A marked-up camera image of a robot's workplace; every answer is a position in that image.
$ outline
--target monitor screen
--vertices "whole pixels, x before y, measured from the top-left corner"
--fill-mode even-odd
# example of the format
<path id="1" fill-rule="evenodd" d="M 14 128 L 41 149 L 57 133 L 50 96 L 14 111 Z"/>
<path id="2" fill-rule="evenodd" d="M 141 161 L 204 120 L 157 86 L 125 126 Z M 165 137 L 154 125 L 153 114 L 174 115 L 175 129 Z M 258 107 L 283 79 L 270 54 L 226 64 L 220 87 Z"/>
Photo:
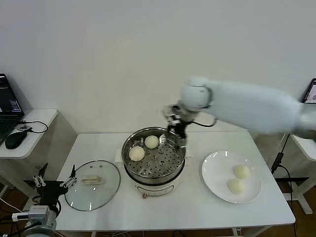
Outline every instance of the monitor screen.
<path id="1" fill-rule="evenodd" d="M 316 103 L 316 79 L 313 79 L 303 97 L 302 103 L 314 104 Z"/>
<path id="2" fill-rule="evenodd" d="M 0 74 L 0 114 L 22 112 L 4 74 Z"/>

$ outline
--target steamed bun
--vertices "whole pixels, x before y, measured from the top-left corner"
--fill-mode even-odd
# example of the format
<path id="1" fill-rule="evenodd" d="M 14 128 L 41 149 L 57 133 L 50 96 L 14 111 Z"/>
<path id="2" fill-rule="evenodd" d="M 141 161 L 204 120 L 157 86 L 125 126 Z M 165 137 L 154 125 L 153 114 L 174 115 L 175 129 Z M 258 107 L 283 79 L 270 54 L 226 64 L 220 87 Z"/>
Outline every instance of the steamed bun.
<path id="1" fill-rule="evenodd" d="M 129 150 L 129 158 L 132 161 L 140 161 L 145 156 L 145 151 L 141 147 L 133 147 Z"/>
<path id="2" fill-rule="evenodd" d="M 159 139 L 156 136 L 150 135 L 145 139 L 145 146 L 149 149 L 156 148 L 159 145 Z"/>
<path id="3" fill-rule="evenodd" d="M 250 169 L 245 165 L 237 165 L 234 167 L 234 175 L 239 179 L 246 179 L 250 176 Z"/>
<path id="4" fill-rule="evenodd" d="M 227 182 L 228 189 L 236 195 L 242 194 L 246 190 L 246 185 L 239 179 L 231 179 Z"/>

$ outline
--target white plate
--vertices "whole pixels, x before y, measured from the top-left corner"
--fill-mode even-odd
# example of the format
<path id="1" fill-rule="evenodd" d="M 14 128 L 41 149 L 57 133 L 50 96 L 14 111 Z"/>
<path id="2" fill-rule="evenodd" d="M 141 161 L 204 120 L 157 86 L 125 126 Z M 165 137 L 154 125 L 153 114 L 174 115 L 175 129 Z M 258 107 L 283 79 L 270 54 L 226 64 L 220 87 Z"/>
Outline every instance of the white plate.
<path id="1" fill-rule="evenodd" d="M 243 194 L 233 194 L 227 187 L 230 179 L 237 179 L 233 168 L 236 165 L 246 165 L 250 169 L 250 177 L 241 179 L 246 185 Z M 253 201 L 261 192 L 262 180 L 258 169 L 251 162 L 234 152 L 214 152 L 203 162 L 202 175 L 206 185 L 218 197 L 232 203 L 247 203 Z"/>

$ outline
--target laptop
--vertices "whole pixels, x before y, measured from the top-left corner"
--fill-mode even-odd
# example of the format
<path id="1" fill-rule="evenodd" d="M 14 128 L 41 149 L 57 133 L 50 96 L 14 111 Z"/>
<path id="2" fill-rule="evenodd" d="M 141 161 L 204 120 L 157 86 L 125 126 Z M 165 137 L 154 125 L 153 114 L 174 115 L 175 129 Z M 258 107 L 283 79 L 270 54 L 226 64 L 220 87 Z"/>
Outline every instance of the laptop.
<path id="1" fill-rule="evenodd" d="M 23 116 L 24 113 L 5 74 L 0 73 L 0 145 Z"/>

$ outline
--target black computer mouse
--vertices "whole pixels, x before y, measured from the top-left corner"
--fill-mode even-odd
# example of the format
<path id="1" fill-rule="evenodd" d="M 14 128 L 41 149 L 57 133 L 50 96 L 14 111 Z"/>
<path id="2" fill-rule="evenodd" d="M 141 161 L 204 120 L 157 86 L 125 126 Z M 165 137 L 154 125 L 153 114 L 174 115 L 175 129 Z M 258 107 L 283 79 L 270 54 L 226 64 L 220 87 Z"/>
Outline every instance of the black computer mouse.
<path id="1" fill-rule="evenodd" d="M 7 149 L 17 148 L 21 144 L 21 142 L 24 140 L 26 135 L 27 135 L 26 131 L 12 133 L 6 138 L 5 147 Z"/>

